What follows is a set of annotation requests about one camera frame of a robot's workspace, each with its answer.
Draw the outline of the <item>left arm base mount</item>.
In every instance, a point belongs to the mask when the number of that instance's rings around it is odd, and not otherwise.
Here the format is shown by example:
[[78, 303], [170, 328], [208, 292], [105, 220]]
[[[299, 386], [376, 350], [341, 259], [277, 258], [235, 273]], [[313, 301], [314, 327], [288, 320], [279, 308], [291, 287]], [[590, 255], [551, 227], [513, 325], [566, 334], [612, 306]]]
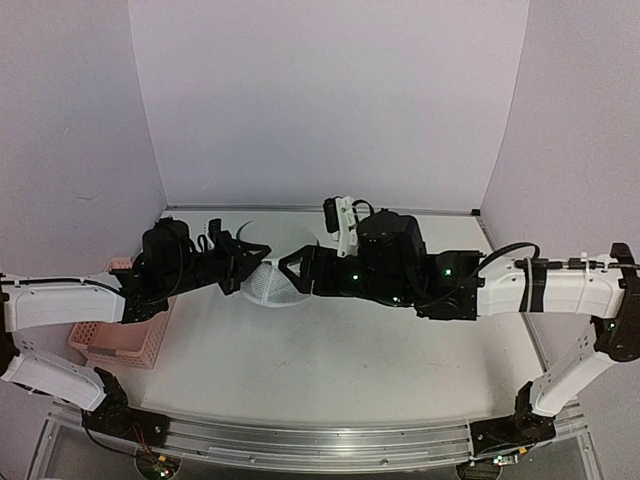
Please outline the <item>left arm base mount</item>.
[[128, 396], [110, 372], [94, 367], [106, 397], [93, 411], [82, 411], [82, 425], [91, 433], [137, 441], [141, 446], [162, 447], [168, 436], [168, 416], [129, 406]]

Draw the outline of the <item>white mesh laundry bag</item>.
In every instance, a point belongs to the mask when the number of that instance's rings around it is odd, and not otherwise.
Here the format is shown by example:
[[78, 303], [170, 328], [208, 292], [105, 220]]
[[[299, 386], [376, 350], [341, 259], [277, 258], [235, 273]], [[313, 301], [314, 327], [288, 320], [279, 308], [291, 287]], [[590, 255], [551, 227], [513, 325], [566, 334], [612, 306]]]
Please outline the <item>white mesh laundry bag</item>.
[[271, 248], [259, 267], [242, 284], [242, 294], [251, 302], [268, 308], [292, 307], [307, 300], [279, 270], [279, 260], [297, 250], [317, 243], [313, 233], [290, 220], [251, 220], [237, 231], [239, 240], [264, 244]]

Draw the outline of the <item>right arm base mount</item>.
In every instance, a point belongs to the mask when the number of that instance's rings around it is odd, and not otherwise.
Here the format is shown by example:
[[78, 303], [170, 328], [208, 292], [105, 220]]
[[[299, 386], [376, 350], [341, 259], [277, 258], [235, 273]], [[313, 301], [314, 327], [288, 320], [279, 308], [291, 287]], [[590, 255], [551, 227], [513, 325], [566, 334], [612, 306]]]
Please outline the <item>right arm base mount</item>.
[[517, 393], [511, 415], [477, 420], [470, 423], [474, 458], [499, 452], [513, 452], [521, 447], [533, 447], [556, 437], [555, 417], [535, 414], [530, 403], [533, 383], [529, 381]]

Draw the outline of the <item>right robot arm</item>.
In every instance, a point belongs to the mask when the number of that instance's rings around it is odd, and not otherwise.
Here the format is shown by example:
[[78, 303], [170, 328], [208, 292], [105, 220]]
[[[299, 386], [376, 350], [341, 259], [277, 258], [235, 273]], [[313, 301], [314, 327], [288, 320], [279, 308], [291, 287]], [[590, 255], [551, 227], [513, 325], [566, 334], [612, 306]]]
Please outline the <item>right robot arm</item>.
[[358, 298], [412, 308], [429, 320], [475, 320], [511, 313], [587, 315], [586, 334], [550, 370], [525, 385], [503, 433], [524, 443], [564, 405], [615, 364], [639, 358], [639, 266], [624, 243], [609, 253], [551, 260], [517, 242], [488, 255], [477, 250], [430, 254], [418, 220], [388, 209], [359, 219], [328, 207], [336, 248], [306, 245], [279, 270], [303, 294]]

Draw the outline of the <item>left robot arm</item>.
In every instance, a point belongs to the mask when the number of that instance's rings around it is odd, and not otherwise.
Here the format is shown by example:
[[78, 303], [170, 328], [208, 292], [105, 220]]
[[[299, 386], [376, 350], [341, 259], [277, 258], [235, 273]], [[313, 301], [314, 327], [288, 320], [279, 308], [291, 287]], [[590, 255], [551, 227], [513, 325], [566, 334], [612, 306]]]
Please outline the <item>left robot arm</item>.
[[173, 297], [211, 285], [231, 295], [270, 252], [267, 245], [233, 237], [218, 219], [193, 240], [185, 222], [164, 217], [143, 234], [129, 267], [84, 277], [3, 275], [1, 378], [94, 412], [110, 435], [123, 437], [134, 428], [134, 415], [114, 375], [22, 347], [14, 334], [72, 323], [146, 322], [168, 311]]

